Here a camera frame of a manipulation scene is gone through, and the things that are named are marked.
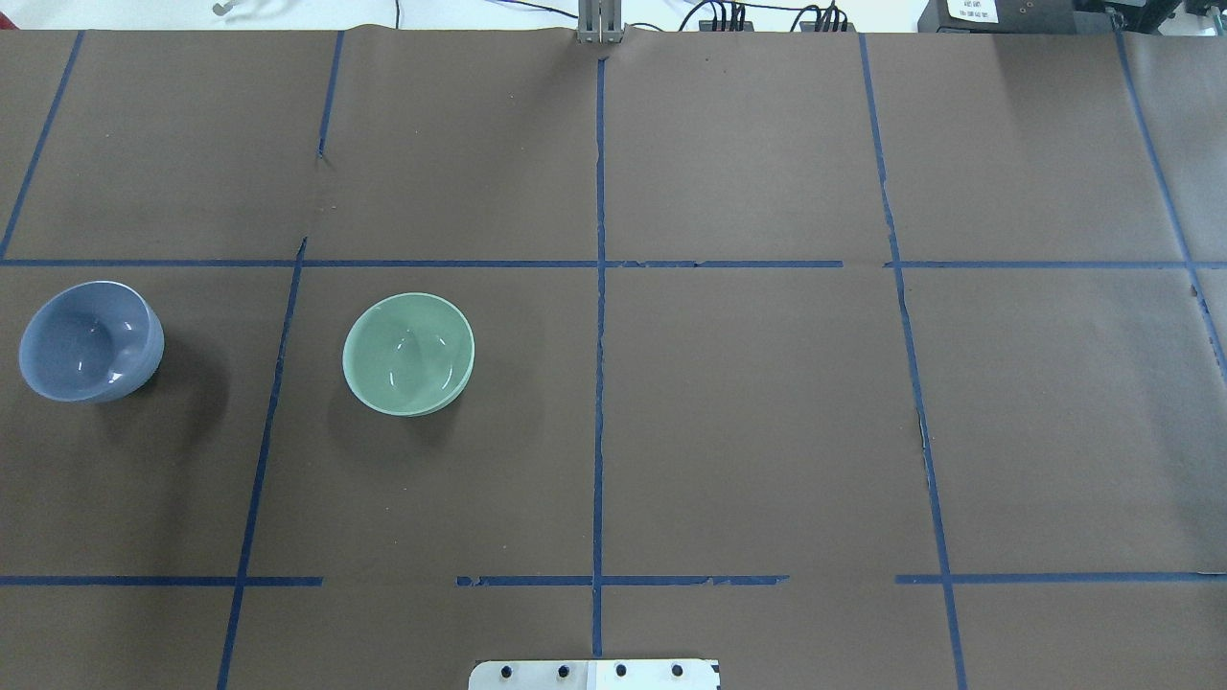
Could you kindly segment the blue bowl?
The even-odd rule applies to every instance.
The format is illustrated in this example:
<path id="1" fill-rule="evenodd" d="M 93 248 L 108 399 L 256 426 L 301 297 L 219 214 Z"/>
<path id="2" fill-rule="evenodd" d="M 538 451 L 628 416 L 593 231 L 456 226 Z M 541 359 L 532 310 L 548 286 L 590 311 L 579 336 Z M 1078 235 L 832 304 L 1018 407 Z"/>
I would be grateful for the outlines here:
<path id="1" fill-rule="evenodd" d="M 87 281 L 36 311 L 18 341 L 27 386 L 59 403 L 109 403 L 148 383 L 164 354 L 164 329 L 141 293 Z"/>

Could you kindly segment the green bowl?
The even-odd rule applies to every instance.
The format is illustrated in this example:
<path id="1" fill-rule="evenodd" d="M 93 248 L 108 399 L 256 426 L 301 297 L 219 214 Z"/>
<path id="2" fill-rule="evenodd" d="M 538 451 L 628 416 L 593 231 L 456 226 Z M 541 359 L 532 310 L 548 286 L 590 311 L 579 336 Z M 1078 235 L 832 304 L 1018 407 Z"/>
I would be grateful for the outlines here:
<path id="1" fill-rule="evenodd" d="M 364 309 L 345 336 L 344 381 L 377 413 L 421 417 L 452 405 L 472 378 L 476 336 L 438 293 L 393 293 Z"/>

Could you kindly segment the aluminium post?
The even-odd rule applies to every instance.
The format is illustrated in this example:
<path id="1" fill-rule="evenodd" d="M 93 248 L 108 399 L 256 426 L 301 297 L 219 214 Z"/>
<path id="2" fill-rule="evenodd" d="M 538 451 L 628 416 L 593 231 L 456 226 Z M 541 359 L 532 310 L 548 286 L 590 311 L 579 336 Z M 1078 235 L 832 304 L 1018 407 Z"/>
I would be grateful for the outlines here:
<path id="1" fill-rule="evenodd" d="M 580 44 L 616 44 L 625 38 L 621 0 L 580 0 L 577 4 L 577 41 Z"/>

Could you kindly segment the metal bracket plate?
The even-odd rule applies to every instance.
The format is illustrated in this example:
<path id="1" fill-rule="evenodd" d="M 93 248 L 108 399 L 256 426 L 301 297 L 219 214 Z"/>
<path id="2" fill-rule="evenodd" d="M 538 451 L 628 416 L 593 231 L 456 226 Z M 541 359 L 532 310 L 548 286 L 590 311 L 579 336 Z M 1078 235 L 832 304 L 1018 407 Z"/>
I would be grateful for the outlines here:
<path id="1" fill-rule="evenodd" d="M 720 689 L 717 661 L 699 658 L 488 661 L 469 689 Z"/>

